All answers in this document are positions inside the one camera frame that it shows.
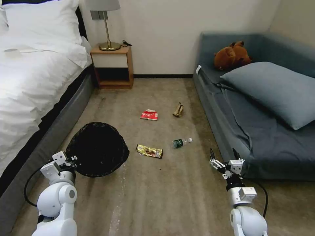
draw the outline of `lamp shade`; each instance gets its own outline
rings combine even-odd
[[[91,11],[108,11],[120,9],[118,0],[86,0],[86,6]]]

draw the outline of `teddy bear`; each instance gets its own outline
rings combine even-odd
[[[222,48],[214,55],[214,66],[219,70],[229,70],[252,62],[243,41],[233,42],[229,47]]]
[[[247,50],[244,48],[244,41],[233,42],[230,47],[235,52],[233,67],[241,67],[252,62],[252,58],[248,56]]]
[[[231,68],[235,61],[235,52],[232,47],[222,48],[219,52],[214,53],[214,66],[219,70]]]

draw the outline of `floor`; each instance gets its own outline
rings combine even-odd
[[[178,102],[184,105],[181,118],[172,115]],[[141,120],[146,109],[156,110],[158,121]],[[192,79],[135,79],[132,90],[95,90],[61,149],[82,126],[96,121],[116,127],[130,155],[108,176],[77,175],[78,236],[233,235],[225,181],[208,164],[211,147],[217,158],[220,153]],[[172,140],[182,137],[193,142],[172,149]],[[141,156],[137,144],[163,148],[164,156]],[[263,184],[269,192],[268,234],[314,235],[314,183]],[[40,178],[31,199],[47,186]],[[255,187],[254,207],[262,212],[264,194]],[[36,209],[25,204],[12,235],[31,235],[36,222]]]

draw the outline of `gray pillow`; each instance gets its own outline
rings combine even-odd
[[[315,79],[271,62],[252,63],[221,78],[297,130],[315,120]]]

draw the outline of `black cable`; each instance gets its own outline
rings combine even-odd
[[[26,181],[26,183],[25,183],[25,186],[24,186],[24,199],[25,199],[25,201],[26,201],[28,204],[30,204],[30,205],[32,205],[32,206],[34,206],[34,207],[37,207],[37,205],[36,205],[35,203],[32,203],[32,202],[29,200],[29,198],[27,197],[27,193],[26,193],[27,185],[29,184],[29,181],[31,180],[31,178],[36,174],[36,172],[39,171],[44,165],[42,165],[40,168],[38,168],[37,170],[35,170],[35,171],[31,174],[31,176],[27,179],[27,181]]]
[[[262,216],[265,218],[265,217],[266,217],[266,214],[267,214],[267,209],[268,209],[268,193],[267,193],[267,190],[266,190],[259,182],[255,181],[255,180],[252,180],[252,179],[247,179],[247,178],[245,178],[245,177],[243,177],[243,176],[241,176],[241,175],[235,173],[235,172],[232,171],[232,170],[229,170],[229,171],[232,172],[233,174],[239,176],[239,177],[242,177],[242,178],[245,179],[245,180],[249,180],[249,181],[251,181],[251,182],[257,184],[259,187],[262,188],[262,190],[263,190],[264,193],[265,193],[265,208],[264,208],[264,210],[263,210]]]
[[[265,200],[265,208],[263,210],[263,217],[266,218],[266,213],[267,213],[267,209],[268,209],[268,193],[267,193],[267,190],[257,181],[255,180],[252,180],[252,179],[246,179],[246,180],[249,180],[255,184],[257,184],[259,187],[261,187],[265,193],[265,197],[266,197],[266,200]]]
[[[131,47],[132,47],[132,45],[129,44],[129,43],[127,43],[125,40],[123,40],[122,43],[123,43],[124,45],[121,44],[121,46],[123,46],[124,48],[126,48],[126,47],[128,47],[128,46],[131,46]]]

